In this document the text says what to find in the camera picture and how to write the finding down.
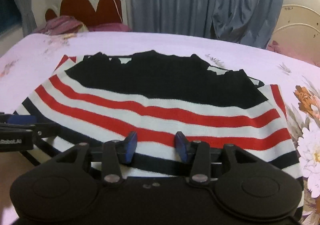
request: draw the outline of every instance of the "screw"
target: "screw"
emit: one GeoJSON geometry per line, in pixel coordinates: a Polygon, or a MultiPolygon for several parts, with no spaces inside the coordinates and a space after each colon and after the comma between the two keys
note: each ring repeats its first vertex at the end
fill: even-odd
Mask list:
{"type": "Polygon", "coordinates": [[[202,183],[202,182],[206,182],[208,180],[208,177],[204,174],[195,174],[192,179],[195,181],[195,182],[199,182],[199,183],[202,183]]]}
{"type": "Polygon", "coordinates": [[[116,183],[120,181],[120,177],[116,174],[108,174],[104,177],[104,180],[109,183],[116,183]]]}

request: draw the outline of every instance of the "headboard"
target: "headboard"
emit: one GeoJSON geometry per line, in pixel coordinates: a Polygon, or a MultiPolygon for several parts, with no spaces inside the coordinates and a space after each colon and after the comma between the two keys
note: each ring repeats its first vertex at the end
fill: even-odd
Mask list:
{"type": "MultiPolygon", "coordinates": [[[[123,24],[128,25],[125,0],[115,0],[123,24]]],[[[82,21],[86,26],[121,22],[113,0],[62,0],[59,7],[46,10],[45,20],[61,15],[69,15],[82,21]]]]}

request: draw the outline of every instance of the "striped shirt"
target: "striped shirt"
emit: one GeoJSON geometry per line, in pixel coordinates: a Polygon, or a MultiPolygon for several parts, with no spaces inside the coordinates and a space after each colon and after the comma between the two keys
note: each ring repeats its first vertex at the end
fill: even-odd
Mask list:
{"type": "MultiPolygon", "coordinates": [[[[121,167],[124,177],[188,175],[174,149],[174,135],[182,131],[211,147],[233,143],[302,182],[279,87],[196,55],[64,56],[17,113],[61,125],[58,137],[23,152],[34,164],[79,142],[100,146],[136,131],[134,162],[121,167]]],[[[92,174],[99,175],[100,165],[92,163],[92,174]]]]}

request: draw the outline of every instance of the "silver screw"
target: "silver screw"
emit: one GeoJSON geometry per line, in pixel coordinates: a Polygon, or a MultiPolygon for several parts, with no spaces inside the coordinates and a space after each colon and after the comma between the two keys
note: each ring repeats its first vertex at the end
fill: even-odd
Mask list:
{"type": "Polygon", "coordinates": [[[104,180],[109,183],[116,183],[120,181],[120,177],[116,174],[108,174],[104,177],[104,180]]]}
{"type": "Polygon", "coordinates": [[[145,189],[150,189],[150,188],[151,188],[151,185],[144,184],[144,185],[142,185],[142,187],[144,187],[145,189]]]}
{"type": "Polygon", "coordinates": [[[208,177],[204,174],[195,174],[192,179],[195,181],[195,182],[199,182],[199,183],[202,183],[202,182],[206,182],[208,180],[208,177]]]}

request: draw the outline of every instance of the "bed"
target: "bed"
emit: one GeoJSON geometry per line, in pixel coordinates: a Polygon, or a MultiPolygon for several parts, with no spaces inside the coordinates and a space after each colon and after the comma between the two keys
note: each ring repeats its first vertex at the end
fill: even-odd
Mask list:
{"type": "MultiPolygon", "coordinates": [[[[121,13],[126,23],[126,8],[121,13]]],[[[64,1],[46,12],[46,19],[62,14],[64,1]]],[[[91,8],[80,16],[99,9],[99,0],[90,0],[91,8]]],[[[320,68],[278,53],[218,40],[197,37],[135,32],[83,32],[58,36],[31,34],[14,45],[0,58],[0,111],[12,113],[39,84],[48,79],[61,58],[102,52],[107,55],[131,55],[156,50],[162,54],[191,56],[221,69],[244,69],[248,76],[265,84],[278,84],[286,105],[288,130],[300,150],[304,173],[304,224],[318,224],[320,218],[320,68]]],[[[0,154],[0,220],[9,225],[17,214],[10,202],[9,187],[15,178],[32,165],[19,153],[0,154]]]]}

